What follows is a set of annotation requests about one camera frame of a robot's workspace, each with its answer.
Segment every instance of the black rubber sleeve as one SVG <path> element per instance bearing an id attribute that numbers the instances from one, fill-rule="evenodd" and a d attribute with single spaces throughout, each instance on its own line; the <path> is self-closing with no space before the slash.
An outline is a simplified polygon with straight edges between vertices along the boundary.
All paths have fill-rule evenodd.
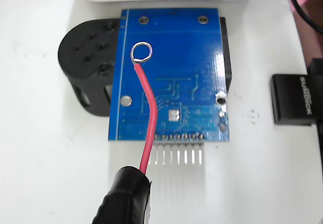
<path id="1" fill-rule="evenodd" d="M 150 182 L 135 167 L 123 167 L 105 196 L 93 224 L 143 224 L 149 205 Z"/>

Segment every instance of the circuit board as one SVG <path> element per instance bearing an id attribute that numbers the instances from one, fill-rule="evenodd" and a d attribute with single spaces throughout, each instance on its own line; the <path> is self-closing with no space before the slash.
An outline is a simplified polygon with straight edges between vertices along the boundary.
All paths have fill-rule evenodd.
<path id="1" fill-rule="evenodd" d="M 155 141 L 228 141 L 227 89 L 217 9 L 123 10 L 114 72 L 109 140 L 145 140 L 149 105 L 130 59 L 140 41 L 152 58 L 143 63 L 154 92 Z M 136 58 L 148 54 L 145 46 Z"/>

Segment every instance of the red wire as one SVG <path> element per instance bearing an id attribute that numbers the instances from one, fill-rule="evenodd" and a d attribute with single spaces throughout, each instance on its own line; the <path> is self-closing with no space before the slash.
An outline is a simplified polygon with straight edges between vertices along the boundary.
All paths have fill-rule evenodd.
<path id="1" fill-rule="evenodd" d="M 152 92 L 151 86 L 148 82 L 148 79 L 147 79 L 141 65 L 135 64 L 134 68 L 135 68 L 135 71 L 138 75 L 140 83 L 142 85 L 143 91 L 145 92 L 146 97 L 148 99 L 149 110 L 150 110 L 149 123 L 148 123 L 147 135 L 146 135 L 146 144 L 143 149 L 142 158 L 141 158 L 141 162 L 140 162 L 140 168 L 139 168 L 140 171 L 142 171 L 144 174 L 146 174 L 151 148 L 153 145 L 153 141 L 155 139 L 158 110 L 157 110 L 157 103 L 155 100 L 155 96 Z"/>

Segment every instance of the white table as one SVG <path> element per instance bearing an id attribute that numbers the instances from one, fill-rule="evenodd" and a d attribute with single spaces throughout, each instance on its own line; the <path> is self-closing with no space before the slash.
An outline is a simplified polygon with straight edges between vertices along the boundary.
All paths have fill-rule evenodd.
<path id="1" fill-rule="evenodd" d="M 74 26 L 123 8 L 216 7 L 227 18 L 233 81 L 230 143 L 153 150 L 151 224 L 310 223 L 323 216 L 316 127 L 273 122 L 269 80 L 305 73 L 288 0 L 135 2 L 0 0 L 0 223 L 92 223 L 116 171 L 143 143 L 107 142 L 108 118 L 78 103 L 57 61 Z"/>

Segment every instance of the black cylindrical object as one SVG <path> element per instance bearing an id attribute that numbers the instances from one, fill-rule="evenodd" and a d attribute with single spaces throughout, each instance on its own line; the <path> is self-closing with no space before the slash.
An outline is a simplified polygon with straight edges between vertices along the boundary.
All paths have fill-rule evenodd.
<path id="1" fill-rule="evenodd" d="M 123 167 L 117 172 L 93 224 L 143 224 L 145 216 L 149 216 L 149 194 L 146 175 L 135 167 Z"/>
<path id="2" fill-rule="evenodd" d="M 82 106 L 97 116 L 110 115 L 120 19 L 88 21 L 61 42 L 58 58 Z"/>

